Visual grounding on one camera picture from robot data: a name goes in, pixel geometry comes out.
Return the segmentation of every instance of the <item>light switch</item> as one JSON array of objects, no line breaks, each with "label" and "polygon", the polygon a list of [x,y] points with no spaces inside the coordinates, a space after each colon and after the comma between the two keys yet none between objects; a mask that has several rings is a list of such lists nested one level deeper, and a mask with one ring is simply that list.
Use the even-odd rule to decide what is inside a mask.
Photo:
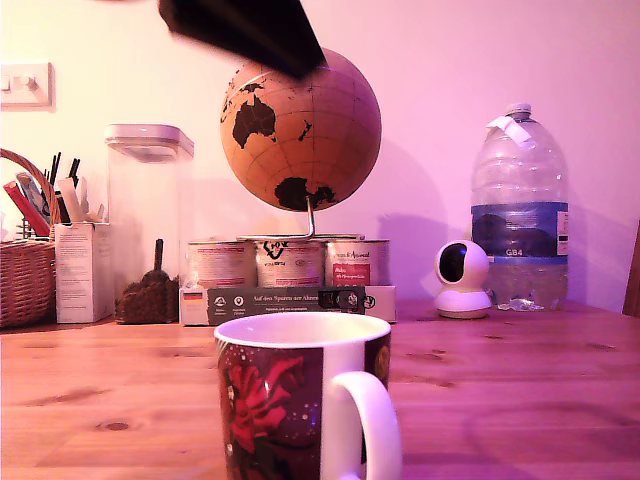
[{"label": "light switch", "polygon": [[52,71],[53,68],[48,62],[3,64],[2,106],[46,107],[52,105]]}]

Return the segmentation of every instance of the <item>globe stand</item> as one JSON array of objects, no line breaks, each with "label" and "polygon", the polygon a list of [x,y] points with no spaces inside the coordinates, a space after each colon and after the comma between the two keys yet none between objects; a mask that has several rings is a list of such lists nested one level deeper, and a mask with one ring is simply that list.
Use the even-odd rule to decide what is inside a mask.
[{"label": "globe stand", "polygon": [[311,203],[311,197],[307,196],[307,217],[309,218],[309,233],[294,233],[290,235],[273,234],[273,235],[240,235],[238,240],[252,240],[257,242],[269,242],[277,240],[281,242],[292,242],[296,240],[311,240],[323,238],[344,238],[347,240],[362,240],[364,237],[361,235],[353,235],[348,233],[330,233],[330,234],[317,234],[316,233],[316,221],[313,216],[313,205]]}]

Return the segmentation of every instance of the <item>jar lid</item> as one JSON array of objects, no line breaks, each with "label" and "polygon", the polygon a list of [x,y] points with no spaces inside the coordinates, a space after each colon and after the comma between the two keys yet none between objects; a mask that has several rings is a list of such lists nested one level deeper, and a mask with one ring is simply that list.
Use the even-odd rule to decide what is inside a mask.
[{"label": "jar lid", "polygon": [[512,103],[507,105],[505,115],[513,115],[514,113],[529,113],[531,114],[531,105],[528,103]]},{"label": "jar lid", "polygon": [[193,157],[194,143],[182,130],[172,125],[154,123],[112,123],[104,129],[104,141],[107,145],[136,145],[183,148]]}]

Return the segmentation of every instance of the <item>water bottle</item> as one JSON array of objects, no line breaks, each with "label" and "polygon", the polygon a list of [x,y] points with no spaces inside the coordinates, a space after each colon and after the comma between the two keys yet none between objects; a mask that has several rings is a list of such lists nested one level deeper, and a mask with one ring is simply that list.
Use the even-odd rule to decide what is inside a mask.
[{"label": "water bottle", "polygon": [[567,295],[566,163],[526,103],[487,125],[472,178],[472,236],[489,256],[485,283],[502,310],[558,310]]}]

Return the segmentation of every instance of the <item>wall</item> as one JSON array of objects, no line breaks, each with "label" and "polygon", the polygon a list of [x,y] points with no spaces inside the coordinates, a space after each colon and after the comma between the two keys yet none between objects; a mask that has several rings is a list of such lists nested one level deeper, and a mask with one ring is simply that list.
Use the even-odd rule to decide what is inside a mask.
[{"label": "wall", "polygon": [[[323,232],[392,241],[401,297],[433,296],[433,256],[468,235],[470,176],[484,125],[513,101],[562,146],[569,166],[570,298],[620,311],[640,217],[640,2],[635,0],[306,0],[320,42],[374,88],[383,141]],[[2,61],[55,68],[48,111],[3,111],[2,145],[48,168],[63,152],[106,201],[104,126],[158,122],[195,141],[196,229],[203,235],[302,229],[233,176],[218,130],[241,59],[172,38],[153,0],[4,0]],[[2,181],[13,175],[2,163]],[[2,210],[12,215],[6,199]]]}]

